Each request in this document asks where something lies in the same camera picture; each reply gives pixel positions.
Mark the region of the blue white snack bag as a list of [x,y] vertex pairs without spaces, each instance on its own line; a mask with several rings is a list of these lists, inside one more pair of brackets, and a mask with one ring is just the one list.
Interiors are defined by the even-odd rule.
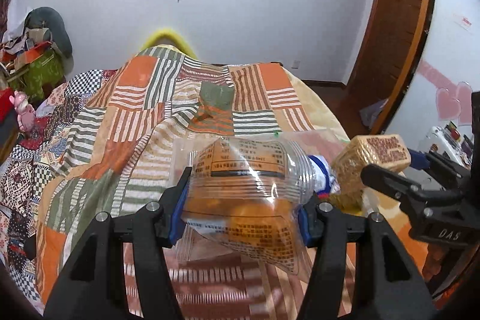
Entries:
[[308,158],[312,166],[312,182],[317,196],[326,197],[340,193],[336,174],[326,159],[321,155],[309,155]]

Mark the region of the clear bag orange snacks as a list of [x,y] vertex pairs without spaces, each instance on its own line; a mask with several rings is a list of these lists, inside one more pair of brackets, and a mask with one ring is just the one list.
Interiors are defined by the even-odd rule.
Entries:
[[307,280],[312,263],[298,212],[314,187],[300,145],[225,136],[190,158],[185,223],[206,240]]

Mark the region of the white sliding wardrobe door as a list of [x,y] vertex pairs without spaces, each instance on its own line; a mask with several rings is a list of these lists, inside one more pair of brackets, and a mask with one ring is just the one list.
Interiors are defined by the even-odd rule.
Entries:
[[388,133],[417,149],[434,126],[472,135],[471,93],[479,91],[479,0],[434,0],[430,31]]

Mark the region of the checkered patchwork sheet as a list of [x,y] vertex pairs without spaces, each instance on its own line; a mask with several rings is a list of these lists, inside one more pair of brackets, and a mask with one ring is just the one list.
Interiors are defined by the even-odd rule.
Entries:
[[14,291],[38,313],[44,304],[36,287],[36,261],[27,247],[36,244],[41,195],[63,164],[74,120],[115,73],[94,69],[56,87],[36,109],[32,132],[19,135],[1,165],[1,263]]

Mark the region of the patchwork striped quilt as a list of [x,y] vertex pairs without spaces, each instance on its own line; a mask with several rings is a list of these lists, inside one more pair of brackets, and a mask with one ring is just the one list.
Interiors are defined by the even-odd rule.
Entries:
[[[290,136],[328,160],[347,143],[324,102],[282,66],[218,67],[173,46],[144,49],[76,115],[57,176],[44,188],[36,283],[47,301],[73,247],[100,211],[131,214],[183,170],[181,147],[220,136]],[[196,260],[165,253],[185,316],[294,319],[307,284],[273,265],[195,237]]]

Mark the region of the clear plastic storage box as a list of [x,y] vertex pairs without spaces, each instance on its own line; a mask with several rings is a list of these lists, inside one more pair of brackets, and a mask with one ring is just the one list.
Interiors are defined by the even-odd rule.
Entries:
[[312,196],[347,212],[364,208],[363,188],[341,186],[335,162],[347,146],[327,129],[175,140],[171,173],[191,169],[177,256],[240,253],[291,274],[309,267],[301,209]]

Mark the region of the dark blue box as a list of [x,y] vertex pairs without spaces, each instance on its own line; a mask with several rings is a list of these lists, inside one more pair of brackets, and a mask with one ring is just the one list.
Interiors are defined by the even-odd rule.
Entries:
[[4,163],[10,155],[17,137],[18,137],[18,124],[16,119],[16,112],[12,110],[3,121],[0,126],[0,164]]

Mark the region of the pink rabbit toy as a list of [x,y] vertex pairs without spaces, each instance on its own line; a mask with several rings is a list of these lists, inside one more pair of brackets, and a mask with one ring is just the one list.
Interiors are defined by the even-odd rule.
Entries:
[[9,97],[9,100],[16,111],[19,130],[25,134],[31,132],[36,114],[33,106],[29,103],[27,94],[21,91],[15,91],[14,94]]

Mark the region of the red gift box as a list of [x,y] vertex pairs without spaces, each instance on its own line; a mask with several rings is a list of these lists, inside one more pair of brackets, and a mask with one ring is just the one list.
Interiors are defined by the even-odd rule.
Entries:
[[10,98],[14,95],[12,88],[8,87],[0,91],[0,122],[2,123],[7,115],[13,110]]

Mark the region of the green shopping bag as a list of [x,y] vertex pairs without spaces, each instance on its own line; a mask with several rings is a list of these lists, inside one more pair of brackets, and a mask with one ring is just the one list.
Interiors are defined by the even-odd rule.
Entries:
[[31,102],[43,101],[64,82],[62,60],[53,49],[48,49],[7,81],[13,90],[26,93]]

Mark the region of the yellow foam headboard arch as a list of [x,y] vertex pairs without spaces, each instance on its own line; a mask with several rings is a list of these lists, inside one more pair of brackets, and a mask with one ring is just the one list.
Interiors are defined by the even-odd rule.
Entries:
[[197,59],[197,55],[192,50],[187,41],[177,32],[171,28],[161,28],[153,32],[144,42],[141,47],[141,50],[157,46],[159,44],[168,43],[179,49],[180,52],[185,55]]

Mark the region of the wooden wardrobe frame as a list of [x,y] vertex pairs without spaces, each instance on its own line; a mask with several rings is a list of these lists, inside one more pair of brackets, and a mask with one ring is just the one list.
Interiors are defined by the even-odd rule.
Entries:
[[370,133],[384,131],[402,100],[425,43],[431,0],[373,0],[347,88],[372,110]]

